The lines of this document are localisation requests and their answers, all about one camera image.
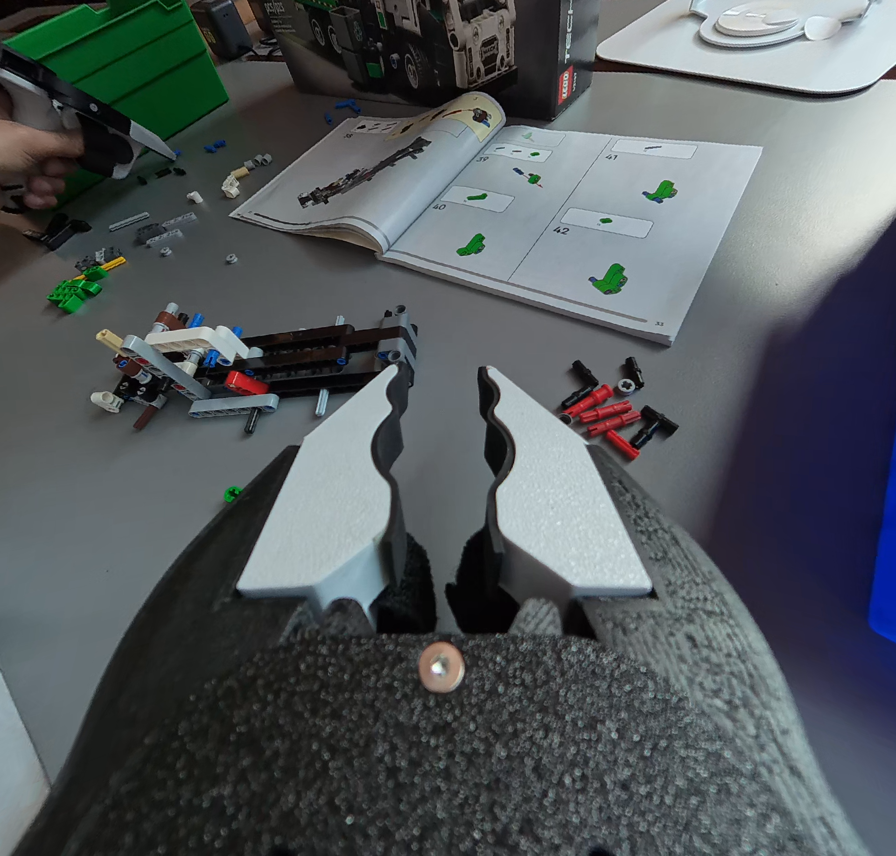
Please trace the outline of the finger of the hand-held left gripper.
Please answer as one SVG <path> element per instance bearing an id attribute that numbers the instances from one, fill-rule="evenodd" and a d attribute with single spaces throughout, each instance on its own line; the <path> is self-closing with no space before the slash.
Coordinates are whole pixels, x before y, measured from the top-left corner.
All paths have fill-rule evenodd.
<path id="1" fill-rule="evenodd" d="M 176 160 L 176 153 L 168 147 L 165 141 L 137 122 L 131 119 L 128 119 L 127 121 L 130 122 L 127 139 L 131 146 L 132 161 L 140 155 L 140 151 L 144 148 L 167 160 Z"/>

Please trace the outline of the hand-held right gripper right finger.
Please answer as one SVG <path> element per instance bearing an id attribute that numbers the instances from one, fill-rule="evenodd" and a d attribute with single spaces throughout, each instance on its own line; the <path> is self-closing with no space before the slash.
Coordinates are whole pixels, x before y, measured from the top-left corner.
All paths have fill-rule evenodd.
<path id="1" fill-rule="evenodd" d="M 584 441 L 491 366 L 477 371 L 486 423 L 484 572 L 517 603 L 633 597 L 651 579 Z"/>

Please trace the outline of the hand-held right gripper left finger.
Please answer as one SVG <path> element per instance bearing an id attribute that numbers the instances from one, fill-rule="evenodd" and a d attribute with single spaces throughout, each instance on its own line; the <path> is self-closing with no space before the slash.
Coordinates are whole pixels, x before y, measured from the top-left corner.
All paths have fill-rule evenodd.
<path id="1" fill-rule="evenodd" d="M 321 614 L 373 603 L 404 569 L 405 525 L 392 464 L 409 372 L 391 365 L 303 440 L 237 582 L 246 597 L 297 596 Z"/>

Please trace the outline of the black lego truck chassis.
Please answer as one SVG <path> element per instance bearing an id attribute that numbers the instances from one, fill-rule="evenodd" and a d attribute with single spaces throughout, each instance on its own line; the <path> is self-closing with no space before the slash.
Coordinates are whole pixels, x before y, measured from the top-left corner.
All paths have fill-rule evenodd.
<path id="1" fill-rule="evenodd" d="M 414 378 L 419 328 L 402 305 L 372 328 L 356 329 L 338 316 L 331 325 L 248 337 L 240 327 L 209 326 L 203 315 L 176 308 L 171 303 L 159 313 L 144 337 L 106 329 L 96 336 L 114 352 L 121 377 L 114 389 L 92 393 L 91 402 L 111 414 L 129 402 L 140 405 L 136 429 L 182 395 L 190 417 L 245 415 L 251 435 L 285 400 L 315 397 L 322 417 L 330 394 L 359 391 L 390 366 Z"/>

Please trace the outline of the scattered blue lego pins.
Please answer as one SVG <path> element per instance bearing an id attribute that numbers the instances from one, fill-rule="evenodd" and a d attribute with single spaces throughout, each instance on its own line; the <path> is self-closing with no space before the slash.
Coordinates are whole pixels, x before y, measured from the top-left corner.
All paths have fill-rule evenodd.
<path id="1" fill-rule="evenodd" d="M 345 120 L 362 116 L 364 103 L 277 91 L 264 100 L 234 100 L 179 134 L 175 148 L 183 163 L 204 159 L 240 165 L 257 154 L 271 154 L 284 166 Z"/>

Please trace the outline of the black lego connector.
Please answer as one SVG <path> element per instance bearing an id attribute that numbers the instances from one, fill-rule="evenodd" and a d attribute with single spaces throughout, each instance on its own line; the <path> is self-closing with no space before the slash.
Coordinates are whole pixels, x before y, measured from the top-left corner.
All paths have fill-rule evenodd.
<path id="1" fill-rule="evenodd" d="M 76 234 L 90 232 L 92 226 L 83 220 L 74 219 L 64 212 L 57 213 L 42 232 L 25 230 L 22 234 L 29 240 L 56 251 Z"/>

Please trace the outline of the pile of green lego pieces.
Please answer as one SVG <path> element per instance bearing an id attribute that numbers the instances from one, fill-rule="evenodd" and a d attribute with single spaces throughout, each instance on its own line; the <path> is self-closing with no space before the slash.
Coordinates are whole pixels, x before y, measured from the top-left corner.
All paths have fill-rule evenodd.
<path id="1" fill-rule="evenodd" d="M 47 301 L 55 305 L 61 312 L 73 314 L 85 302 L 95 298 L 102 291 L 101 282 L 107 277 L 108 271 L 104 268 L 90 268 L 74 279 L 58 283 L 48 294 Z"/>

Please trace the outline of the lego instruction booklet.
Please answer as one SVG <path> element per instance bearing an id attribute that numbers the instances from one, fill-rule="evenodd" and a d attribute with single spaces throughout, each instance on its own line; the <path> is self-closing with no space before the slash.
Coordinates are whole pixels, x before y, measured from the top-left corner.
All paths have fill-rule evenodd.
<path id="1" fill-rule="evenodd" d="M 670 345 L 761 152 L 509 126 L 475 91 L 342 122 L 230 215 Z"/>

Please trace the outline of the dark lego set box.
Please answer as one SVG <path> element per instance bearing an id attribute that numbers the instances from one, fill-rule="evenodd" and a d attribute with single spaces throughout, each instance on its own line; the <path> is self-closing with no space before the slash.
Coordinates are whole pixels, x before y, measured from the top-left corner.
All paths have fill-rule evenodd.
<path id="1" fill-rule="evenodd" d="M 600 0 L 260 0 L 300 91 L 553 120 L 590 84 Z"/>

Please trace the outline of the person's left hand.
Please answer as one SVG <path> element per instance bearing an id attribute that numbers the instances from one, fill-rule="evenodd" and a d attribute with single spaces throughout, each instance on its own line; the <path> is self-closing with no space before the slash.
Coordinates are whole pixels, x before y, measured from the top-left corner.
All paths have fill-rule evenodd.
<path id="1" fill-rule="evenodd" d="M 1 120 L 1 171 L 24 176 L 23 201 L 30 209 L 56 205 L 66 176 L 76 170 L 83 154 L 81 131 L 47 132 Z"/>

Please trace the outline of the green plastic bin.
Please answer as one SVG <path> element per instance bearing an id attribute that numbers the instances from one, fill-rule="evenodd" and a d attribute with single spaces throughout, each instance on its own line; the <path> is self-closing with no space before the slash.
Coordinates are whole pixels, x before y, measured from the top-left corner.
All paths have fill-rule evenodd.
<path id="1" fill-rule="evenodd" d="M 80 6 L 3 43 L 98 98 L 163 141 L 226 103 L 228 94 L 185 0 Z M 82 168 L 65 204 L 102 178 Z"/>

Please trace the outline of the pile of red black pins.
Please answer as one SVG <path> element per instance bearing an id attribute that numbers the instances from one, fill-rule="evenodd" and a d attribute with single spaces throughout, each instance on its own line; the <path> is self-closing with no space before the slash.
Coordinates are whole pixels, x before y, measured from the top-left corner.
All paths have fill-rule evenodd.
<path id="1" fill-rule="evenodd" d="M 625 358 L 617 379 L 600 380 L 581 360 L 570 372 L 574 391 L 558 405 L 559 420 L 582 434 L 587 442 L 602 442 L 629 462 L 656 439 L 678 432 L 679 424 L 644 402 L 644 371 L 636 357 Z"/>

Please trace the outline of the dark grey power adapter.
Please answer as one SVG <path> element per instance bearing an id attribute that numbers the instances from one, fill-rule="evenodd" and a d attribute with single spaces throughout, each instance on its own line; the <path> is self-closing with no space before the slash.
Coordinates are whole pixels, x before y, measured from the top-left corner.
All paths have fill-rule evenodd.
<path id="1" fill-rule="evenodd" d="M 198 0 L 191 7 L 211 52 L 230 61 L 252 51 L 252 39 L 232 0 Z"/>

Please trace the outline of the blue plastic bin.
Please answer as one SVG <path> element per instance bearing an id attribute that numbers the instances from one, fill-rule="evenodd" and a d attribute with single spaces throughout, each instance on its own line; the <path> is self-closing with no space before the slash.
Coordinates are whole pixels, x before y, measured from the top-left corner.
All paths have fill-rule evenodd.
<path id="1" fill-rule="evenodd" d="M 760 514 L 786 591 L 894 600 L 894 227 L 769 350 Z"/>

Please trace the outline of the white stand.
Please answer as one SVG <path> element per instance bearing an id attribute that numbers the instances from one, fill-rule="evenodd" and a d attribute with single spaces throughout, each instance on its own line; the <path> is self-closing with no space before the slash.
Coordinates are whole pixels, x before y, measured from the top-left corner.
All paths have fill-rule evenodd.
<path id="1" fill-rule="evenodd" d="M 835 96 L 895 63 L 895 0 L 666 0 L 598 46 L 651 69 Z"/>

